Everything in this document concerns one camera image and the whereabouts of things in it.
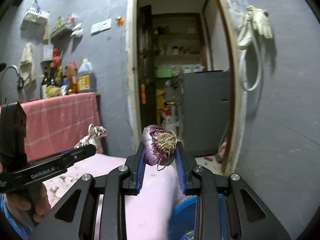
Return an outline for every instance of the white cloth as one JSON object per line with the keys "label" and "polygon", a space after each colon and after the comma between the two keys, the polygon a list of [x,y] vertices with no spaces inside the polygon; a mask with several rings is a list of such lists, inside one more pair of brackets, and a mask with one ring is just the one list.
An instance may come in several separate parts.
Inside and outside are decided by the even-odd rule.
{"label": "white cloth", "polygon": [[[252,17],[249,16],[249,11],[252,11]],[[248,20],[252,22],[253,30],[263,35],[266,39],[273,38],[267,11],[248,5],[244,11],[241,31],[237,39],[239,49],[246,49],[252,42],[252,31],[250,30],[251,26],[248,25]]]}
{"label": "white cloth", "polygon": [[24,89],[28,91],[32,81],[36,79],[33,45],[31,42],[27,42],[23,49],[18,69],[24,81]]}
{"label": "white cloth", "polygon": [[108,131],[103,128],[103,126],[95,126],[93,127],[93,124],[89,125],[88,129],[89,135],[83,137],[75,146],[75,149],[86,146],[88,144],[93,144],[96,149],[98,150],[98,147],[100,146],[100,139],[102,137],[107,136]]}

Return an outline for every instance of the pink cloth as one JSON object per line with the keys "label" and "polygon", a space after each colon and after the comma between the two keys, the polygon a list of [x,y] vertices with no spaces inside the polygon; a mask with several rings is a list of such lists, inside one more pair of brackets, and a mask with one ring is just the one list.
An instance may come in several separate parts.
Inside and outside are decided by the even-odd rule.
{"label": "pink cloth", "polygon": [[[101,176],[108,174],[124,163],[125,159],[123,158],[96,154],[75,163],[68,168],[65,174],[45,181],[44,184],[47,188],[51,207],[83,174],[89,173],[94,177]],[[128,240],[167,240],[168,222],[172,207],[185,198],[187,197],[183,195],[179,186],[177,171],[172,165],[162,171],[157,171],[156,166],[146,165],[140,194],[125,197]],[[103,196],[100,196],[95,240],[99,239],[102,200]]]}
{"label": "pink cloth", "polygon": [[71,149],[88,135],[90,124],[101,125],[95,93],[48,98],[21,106],[27,114],[28,161]]}

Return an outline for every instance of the pink towel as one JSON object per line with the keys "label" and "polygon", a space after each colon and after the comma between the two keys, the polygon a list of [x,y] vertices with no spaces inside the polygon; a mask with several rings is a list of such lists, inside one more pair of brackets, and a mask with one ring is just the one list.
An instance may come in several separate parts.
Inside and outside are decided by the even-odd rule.
{"label": "pink towel", "polygon": [[25,150],[28,161],[73,148],[100,126],[95,93],[82,93],[21,104],[27,114]]}

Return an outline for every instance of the blue sleeve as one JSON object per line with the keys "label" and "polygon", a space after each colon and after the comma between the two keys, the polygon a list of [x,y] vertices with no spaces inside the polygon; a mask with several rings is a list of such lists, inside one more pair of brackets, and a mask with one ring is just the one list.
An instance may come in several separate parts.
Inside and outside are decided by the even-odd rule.
{"label": "blue sleeve", "polygon": [[14,230],[18,233],[18,235],[23,239],[23,240],[28,240],[29,235],[31,234],[31,230],[28,226],[24,226],[20,224],[18,221],[12,217],[10,214],[7,204],[4,201],[3,194],[0,194],[0,209],[11,224],[11,226],[14,228]]}

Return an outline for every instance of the floor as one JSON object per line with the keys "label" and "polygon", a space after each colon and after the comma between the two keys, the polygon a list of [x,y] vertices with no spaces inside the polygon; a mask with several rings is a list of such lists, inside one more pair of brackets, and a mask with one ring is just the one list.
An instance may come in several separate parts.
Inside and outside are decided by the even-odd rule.
{"label": "floor", "polygon": [[196,158],[196,162],[199,165],[204,166],[210,171],[212,171],[212,173],[223,175],[221,171],[222,164],[216,161],[216,158],[214,157],[214,155],[208,156],[208,157],[211,158],[212,161],[205,160],[204,157],[199,157],[199,158]]}

